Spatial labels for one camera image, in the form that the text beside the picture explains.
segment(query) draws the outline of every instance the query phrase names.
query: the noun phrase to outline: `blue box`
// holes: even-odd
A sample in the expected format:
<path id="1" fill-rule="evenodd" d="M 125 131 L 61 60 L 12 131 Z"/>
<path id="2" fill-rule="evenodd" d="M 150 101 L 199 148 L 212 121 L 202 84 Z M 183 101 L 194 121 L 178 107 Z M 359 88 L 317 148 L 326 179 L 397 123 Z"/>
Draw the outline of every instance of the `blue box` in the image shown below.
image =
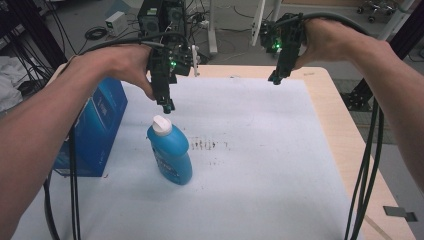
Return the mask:
<path id="1" fill-rule="evenodd" d="M 127 103 L 121 82 L 113 78 L 105 78 L 88 99 L 74 130 L 77 176 L 102 176 Z M 63 143 L 53 169 L 69 176 L 68 140 Z"/>

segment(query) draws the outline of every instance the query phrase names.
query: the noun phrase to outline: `black marks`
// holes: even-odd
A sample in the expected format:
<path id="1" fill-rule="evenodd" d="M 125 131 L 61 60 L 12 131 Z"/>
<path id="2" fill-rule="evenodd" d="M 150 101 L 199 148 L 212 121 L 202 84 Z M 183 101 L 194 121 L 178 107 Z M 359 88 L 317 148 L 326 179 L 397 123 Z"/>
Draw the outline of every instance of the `black marks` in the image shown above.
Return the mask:
<path id="1" fill-rule="evenodd" d="M 199 137 L 189 138 L 191 150 L 216 150 L 216 149 L 228 149 L 228 142 L 219 142 L 212 139 L 205 139 Z"/>

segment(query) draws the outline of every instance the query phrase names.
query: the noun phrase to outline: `gray floor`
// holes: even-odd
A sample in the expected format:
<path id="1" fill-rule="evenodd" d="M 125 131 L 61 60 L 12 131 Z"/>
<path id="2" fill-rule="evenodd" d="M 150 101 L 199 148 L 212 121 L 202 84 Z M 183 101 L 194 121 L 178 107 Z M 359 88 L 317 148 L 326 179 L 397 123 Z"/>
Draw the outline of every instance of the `gray floor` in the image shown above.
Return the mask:
<path id="1" fill-rule="evenodd" d="M 204 1 L 204 7 L 209 8 L 207 1 Z M 127 18 L 134 19 L 137 11 L 129 8 L 120 0 L 68 0 L 58 5 L 57 12 L 68 33 L 70 41 L 78 51 L 83 46 L 85 39 L 84 33 L 91 27 L 104 26 L 104 20 L 115 11 L 124 11 L 129 13 Z M 240 5 L 237 10 L 245 15 L 253 16 L 256 10 L 255 6 Z M 266 7 L 265 13 L 271 11 L 270 7 Z M 356 14 L 355 8 L 333 8 L 333 7 L 313 7 L 313 6 L 296 6 L 283 5 L 280 16 L 284 12 L 292 13 L 309 13 L 317 11 L 333 11 L 340 13 L 346 17 L 355 20 L 357 23 L 365 27 L 373 36 L 377 36 L 383 29 L 389 18 L 383 15 L 377 15 L 375 23 L 367 22 L 367 15 Z M 216 8 L 216 28 L 217 28 L 217 45 L 218 55 L 211 58 L 208 64 L 217 65 L 261 65 L 275 66 L 276 59 L 268 54 L 260 46 L 252 47 L 249 45 L 249 35 L 247 32 L 234 32 L 223 29 L 244 30 L 250 27 L 252 19 L 237 15 L 233 8 L 228 5 L 219 5 Z M 46 23 L 51 29 L 58 42 L 61 43 L 61 37 L 58 32 L 52 16 L 47 16 Z M 137 24 L 132 25 L 125 33 L 136 31 Z M 203 29 L 195 33 L 196 44 L 200 47 L 200 52 L 208 56 L 207 32 Z M 87 47 L 104 42 L 105 39 L 98 41 L 89 41 Z M 424 65 L 421 62 L 424 59 L 420 58 L 418 52 L 423 49 L 424 44 L 419 43 L 410 53 L 411 59 L 406 58 L 404 61 L 421 73 L 424 73 Z M 66 55 L 70 57 L 73 51 L 66 43 Z M 8 54 L 8 50 L 2 50 L 1 55 Z M 348 63 L 313 63 L 308 66 L 320 66 L 328 70 L 332 76 L 336 87 L 341 92 L 350 92 L 359 82 L 362 76 Z M 369 113 L 352 113 L 352 118 L 355 120 L 358 129 L 366 136 L 369 125 Z M 385 144 L 383 148 L 383 156 L 380 166 L 380 171 L 383 174 L 390 190 L 395 196 L 396 201 L 401 207 L 404 207 L 408 212 L 414 212 L 419 222 L 409 223 L 414 235 L 417 239 L 424 239 L 424 196 L 423 193 L 413 182 L 409 175 L 402 158 L 396 147 L 395 140 L 386 131 Z"/>

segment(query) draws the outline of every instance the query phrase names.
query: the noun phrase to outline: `black metal stand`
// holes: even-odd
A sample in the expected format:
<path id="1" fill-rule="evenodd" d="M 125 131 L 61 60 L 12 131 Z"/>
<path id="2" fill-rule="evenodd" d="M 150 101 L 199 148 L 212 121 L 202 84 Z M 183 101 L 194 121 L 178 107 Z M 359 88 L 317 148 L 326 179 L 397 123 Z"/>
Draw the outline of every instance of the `black metal stand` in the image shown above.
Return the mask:
<path id="1" fill-rule="evenodd" d="M 6 0 L 6 3 L 53 69 L 68 61 L 32 0 Z"/>
<path id="2" fill-rule="evenodd" d="M 404 59 L 424 36 L 424 1 L 421 1 L 399 32 L 390 41 L 390 46 L 400 59 Z M 370 111 L 368 101 L 373 93 L 365 79 L 351 93 L 341 93 L 349 111 Z"/>

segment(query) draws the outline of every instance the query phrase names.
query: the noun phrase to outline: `white paper sheet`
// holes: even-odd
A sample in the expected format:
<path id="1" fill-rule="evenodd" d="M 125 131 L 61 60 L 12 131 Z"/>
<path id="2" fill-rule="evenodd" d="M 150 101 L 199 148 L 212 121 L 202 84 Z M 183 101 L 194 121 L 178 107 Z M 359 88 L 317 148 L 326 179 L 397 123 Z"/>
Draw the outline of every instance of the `white paper sheet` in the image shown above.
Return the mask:
<path id="1" fill-rule="evenodd" d="M 343 239 L 350 199 L 302 81 L 178 78 L 176 111 L 193 178 L 157 168 L 146 131 L 162 108 L 129 100 L 103 178 L 79 178 L 84 239 Z M 55 175 L 53 213 L 71 238 L 69 179 Z M 14 239 L 47 239 L 42 192 Z"/>

